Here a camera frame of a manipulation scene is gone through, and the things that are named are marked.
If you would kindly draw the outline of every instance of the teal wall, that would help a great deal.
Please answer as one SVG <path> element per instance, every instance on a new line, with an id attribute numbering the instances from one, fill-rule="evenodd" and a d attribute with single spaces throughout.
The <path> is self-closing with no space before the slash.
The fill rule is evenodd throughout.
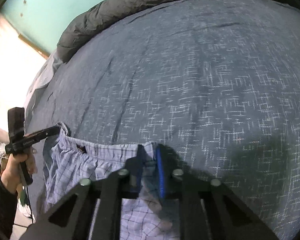
<path id="1" fill-rule="evenodd" d="M 103 0 L 7 0 L 2 13 L 15 29 L 52 52 L 68 24 Z"/>

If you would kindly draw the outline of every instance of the patterned bedspread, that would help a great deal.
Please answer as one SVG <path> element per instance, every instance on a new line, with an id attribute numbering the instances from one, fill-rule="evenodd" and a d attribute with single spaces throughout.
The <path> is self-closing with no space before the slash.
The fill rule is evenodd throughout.
<path id="1" fill-rule="evenodd" d="M 181 0 L 129 16 L 60 66 L 28 131 L 58 121 L 86 141 L 173 147 L 185 169 L 220 178 L 292 239 L 300 11 L 270 0 Z"/>

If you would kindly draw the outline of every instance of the black sleeve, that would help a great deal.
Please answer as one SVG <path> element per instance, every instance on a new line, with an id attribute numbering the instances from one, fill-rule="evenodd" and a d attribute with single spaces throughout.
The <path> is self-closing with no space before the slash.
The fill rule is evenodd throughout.
<path id="1" fill-rule="evenodd" d="M 0 240 L 9 239 L 17 211 L 17 192 L 11 194 L 0 179 Z"/>

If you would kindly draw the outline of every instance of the cable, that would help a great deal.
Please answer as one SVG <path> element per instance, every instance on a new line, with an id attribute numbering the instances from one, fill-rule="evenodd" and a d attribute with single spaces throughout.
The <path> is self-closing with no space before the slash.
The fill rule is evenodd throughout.
<path id="1" fill-rule="evenodd" d="M 13 223 L 14 225 L 18 226 L 18 227 L 23 227 L 23 228 L 28 228 L 26 226 L 23 226 L 23 225 L 19 225 L 19 224 L 16 224 L 16 223 Z"/>
<path id="2" fill-rule="evenodd" d="M 33 215 L 32 215 L 32 208 L 31 208 L 31 203 L 30 203 L 30 197 L 29 197 L 28 187 L 27 187 L 27 195 L 28 195 L 28 200 L 29 200 L 29 208 L 30 208 L 30 213 L 31 213 L 31 221 L 33 223 Z"/>

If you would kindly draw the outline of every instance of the blue gripper pad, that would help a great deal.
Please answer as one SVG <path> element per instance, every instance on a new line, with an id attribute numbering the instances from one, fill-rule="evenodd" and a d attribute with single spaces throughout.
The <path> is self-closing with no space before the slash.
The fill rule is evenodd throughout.
<path id="1" fill-rule="evenodd" d="M 157 168 L 159 174 L 159 196 L 160 198 L 165 198 L 166 196 L 165 174 L 164 174 L 162 156 L 161 156 L 161 151 L 159 146 L 157 146 L 155 149 L 155 156 L 157 159 Z"/>

